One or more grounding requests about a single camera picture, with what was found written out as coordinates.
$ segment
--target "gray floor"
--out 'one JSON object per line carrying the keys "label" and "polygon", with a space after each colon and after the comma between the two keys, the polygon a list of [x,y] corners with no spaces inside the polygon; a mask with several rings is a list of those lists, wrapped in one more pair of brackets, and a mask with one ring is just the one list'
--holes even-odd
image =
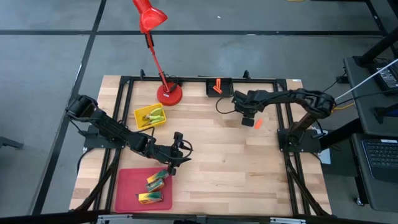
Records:
{"label": "gray floor", "polygon": [[[377,30],[361,2],[285,0],[152,0],[169,19],[159,30]],[[386,29],[397,19],[385,1],[373,1]],[[0,1],[0,29],[91,30],[99,0]],[[106,3],[99,30],[137,30],[131,1]],[[88,40],[87,35],[0,35],[0,136],[25,143],[0,150],[0,217],[29,212]],[[343,58],[361,55],[377,38],[155,35],[162,68],[177,76],[300,78],[308,89],[324,89],[343,74]],[[157,73],[142,36],[97,36],[80,93],[98,95],[103,75]],[[337,85],[334,96],[348,89]],[[321,121],[335,129],[356,117],[350,108]],[[68,209],[83,138],[67,131],[44,212]],[[326,175],[333,213],[342,218],[393,223],[398,214],[358,207],[354,180]]]}

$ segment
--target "red lamp base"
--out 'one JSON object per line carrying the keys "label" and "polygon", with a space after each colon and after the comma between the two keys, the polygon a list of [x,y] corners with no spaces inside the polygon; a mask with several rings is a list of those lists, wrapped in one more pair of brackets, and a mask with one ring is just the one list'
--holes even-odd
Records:
{"label": "red lamp base", "polygon": [[[171,89],[173,85],[174,83],[167,83],[169,89]],[[165,106],[174,106],[182,99],[182,89],[180,85],[177,85],[173,92],[166,93],[164,91],[163,85],[161,85],[157,89],[157,99]]]}

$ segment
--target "yellow box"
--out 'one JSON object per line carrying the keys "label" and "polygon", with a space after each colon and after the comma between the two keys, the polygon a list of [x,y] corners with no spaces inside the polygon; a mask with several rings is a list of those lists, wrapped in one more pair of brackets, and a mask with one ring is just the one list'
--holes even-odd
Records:
{"label": "yellow box", "polygon": [[162,192],[144,193],[138,195],[139,203],[146,205],[149,203],[156,203],[163,201]]}
{"label": "yellow box", "polygon": [[[144,120],[143,118],[146,115],[150,114],[150,112],[152,112],[156,108],[162,108],[162,116],[164,117],[164,121],[144,126],[146,124],[146,122],[148,122],[148,121]],[[146,106],[146,107],[141,108],[141,109],[137,109],[137,110],[134,111],[134,116],[136,117],[136,124],[137,124],[137,129],[138,130],[159,126],[161,124],[166,123],[166,120],[167,120],[166,119],[166,114],[164,113],[164,110],[163,110],[163,105],[161,103],[157,103],[155,105],[150,105],[150,106]]]}
{"label": "yellow box", "polygon": [[145,187],[148,192],[154,192],[164,187],[164,181],[162,179],[157,179],[156,181],[147,184]]}
{"label": "yellow box", "polygon": [[161,170],[161,171],[157,172],[156,174],[148,177],[147,181],[148,181],[148,184],[150,184],[159,178],[164,179],[164,178],[167,178],[168,176],[169,176],[169,173],[167,172],[166,169],[164,169],[164,170]]}

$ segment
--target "red lamp shade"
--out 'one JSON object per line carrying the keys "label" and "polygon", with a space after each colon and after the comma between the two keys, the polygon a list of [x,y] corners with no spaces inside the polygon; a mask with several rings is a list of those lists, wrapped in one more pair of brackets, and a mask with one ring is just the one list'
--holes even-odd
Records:
{"label": "red lamp shade", "polygon": [[166,21],[167,16],[161,10],[152,7],[149,0],[132,0],[140,14],[139,29],[145,34]]}

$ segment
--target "white cable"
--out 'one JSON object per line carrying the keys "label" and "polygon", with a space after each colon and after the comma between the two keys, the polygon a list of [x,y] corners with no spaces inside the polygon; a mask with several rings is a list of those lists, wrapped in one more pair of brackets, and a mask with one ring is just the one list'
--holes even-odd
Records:
{"label": "white cable", "polygon": [[365,83],[366,81],[368,81],[369,79],[371,79],[373,76],[381,73],[382,71],[384,71],[385,69],[387,69],[388,67],[390,67],[392,64],[398,62],[398,59],[395,59],[393,62],[391,62],[390,64],[386,65],[384,68],[378,70],[375,74],[371,75],[370,77],[367,77],[367,79],[363,80],[360,84],[354,86],[352,89],[348,90],[347,92],[343,93],[341,96],[337,97],[335,100],[337,101],[338,99],[340,99],[341,97],[347,95],[348,93],[350,93],[351,91],[355,90],[356,88],[358,88],[359,86],[361,86],[363,83]]}

